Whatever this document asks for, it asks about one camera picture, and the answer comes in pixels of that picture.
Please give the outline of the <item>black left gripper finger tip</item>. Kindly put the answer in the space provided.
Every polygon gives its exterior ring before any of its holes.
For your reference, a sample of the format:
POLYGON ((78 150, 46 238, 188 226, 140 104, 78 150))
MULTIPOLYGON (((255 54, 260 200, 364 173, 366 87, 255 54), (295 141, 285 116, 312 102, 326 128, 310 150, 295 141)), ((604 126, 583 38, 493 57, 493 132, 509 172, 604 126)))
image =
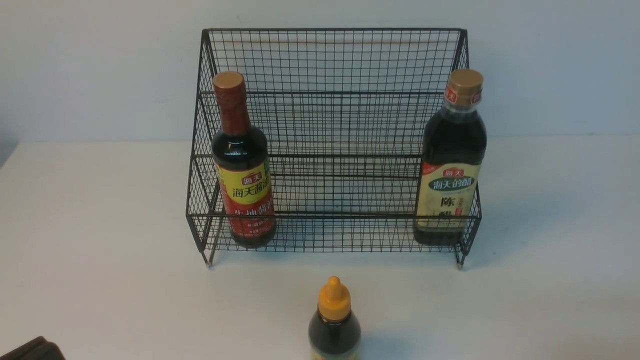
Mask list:
POLYGON ((65 360, 60 347, 45 337, 36 337, 0 356, 1 360, 65 360))

